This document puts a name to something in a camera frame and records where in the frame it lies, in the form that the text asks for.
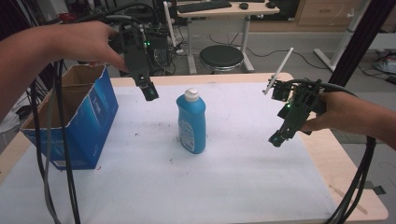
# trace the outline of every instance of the black stool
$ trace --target black stool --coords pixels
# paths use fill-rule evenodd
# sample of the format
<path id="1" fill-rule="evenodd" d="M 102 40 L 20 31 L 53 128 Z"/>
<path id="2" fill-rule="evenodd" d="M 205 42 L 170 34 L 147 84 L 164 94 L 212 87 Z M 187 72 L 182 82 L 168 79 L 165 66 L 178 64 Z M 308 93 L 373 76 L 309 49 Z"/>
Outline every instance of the black stool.
<path id="1" fill-rule="evenodd" d="M 214 45 L 201 50 L 199 58 L 203 67 L 215 71 L 230 71 L 244 61 L 244 54 L 229 45 Z"/>

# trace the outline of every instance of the white bottle cap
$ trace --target white bottle cap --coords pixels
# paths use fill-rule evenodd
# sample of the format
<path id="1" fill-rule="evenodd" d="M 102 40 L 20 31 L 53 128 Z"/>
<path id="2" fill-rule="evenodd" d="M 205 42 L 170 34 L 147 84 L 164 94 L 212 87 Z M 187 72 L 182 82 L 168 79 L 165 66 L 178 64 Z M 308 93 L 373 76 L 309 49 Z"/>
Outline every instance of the white bottle cap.
<path id="1" fill-rule="evenodd" d="M 199 99 L 198 90 L 190 88 L 184 92 L 184 99 L 188 102 L 195 102 Z"/>

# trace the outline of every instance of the white antenna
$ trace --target white antenna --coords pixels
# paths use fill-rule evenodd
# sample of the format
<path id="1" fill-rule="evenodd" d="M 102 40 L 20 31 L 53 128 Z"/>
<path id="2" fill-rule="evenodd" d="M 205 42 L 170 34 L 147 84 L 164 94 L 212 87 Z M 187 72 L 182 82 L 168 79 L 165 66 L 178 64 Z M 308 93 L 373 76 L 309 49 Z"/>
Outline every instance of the white antenna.
<path id="1" fill-rule="evenodd" d="M 277 68 L 276 72 L 271 76 L 271 81 L 270 81 L 270 83 L 268 83 L 267 89 L 264 91 L 264 95 L 266 95 L 268 93 L 268 91 L 271 89 L 271 87 L 274 85 L 274 82 L 276 81 L 277 75 L 282 70 L 283 66 L 285 65 L 285 63 L 288 60 L 289 56 L 291 55 L 292 51 L 293 51 L 293 48 L 290 48 L 290 50 L 289 50 L 288 54 L 286 55 L 285 59 L 283 60 L 283 62 Z"/>
<path id="2" fill-rule="evenodd" d="M 169 9 L 168 9 L 170 6 L 172 6 L 171 3 L 167 3 L 166 1 L 163 2 L 163 8 L 164 8 L 164 11 L 165 11 L 166 23 L 168 24 L 169 33 L 171 34 L 172 45 L 175 48 L 176 47 L 176 40 L 175 40 L 175 35 L 173 33 L 172 21 L 171 21 L 171 17 L 169 15 Z"/>

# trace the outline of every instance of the cardboard box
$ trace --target cardboard box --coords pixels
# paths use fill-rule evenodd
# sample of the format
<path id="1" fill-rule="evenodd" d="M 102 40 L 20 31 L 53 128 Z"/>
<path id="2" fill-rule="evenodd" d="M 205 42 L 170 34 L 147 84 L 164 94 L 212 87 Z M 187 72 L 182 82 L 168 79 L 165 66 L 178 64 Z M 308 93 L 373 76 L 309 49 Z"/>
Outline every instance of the cardboard box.
<path id="1" fill-rule="evenodd" d="M 72 169 L 94 169 L 119 108 L 108 72 L 104 66 L 75 65 L 63 75 L 62 86 L 66 141 Z M 38 108 L 41 152 L 44 155 L 47 152 L 51 94 L 52 91 Z M 56 100 L 52 108 L 50 162 L 58 170 L 64 170 L 64 140 Z M 36 144 L 32 115 L 22 124 L 21 131 Z"/>

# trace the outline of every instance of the dish soap bottle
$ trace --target dish soap bottle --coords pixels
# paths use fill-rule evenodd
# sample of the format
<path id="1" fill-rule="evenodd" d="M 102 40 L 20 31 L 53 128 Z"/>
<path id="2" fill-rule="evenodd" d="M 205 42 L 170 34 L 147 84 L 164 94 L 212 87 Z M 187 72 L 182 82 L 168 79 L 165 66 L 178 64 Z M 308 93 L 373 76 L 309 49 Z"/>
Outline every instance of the dish soap bottle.
<path id="1" fill-rule="evenodd" d="M 176 102 L 180 143 L 194 154 L 201 153 L 206 140 L 205 102 L 195 88 L 186 90 Z"/>

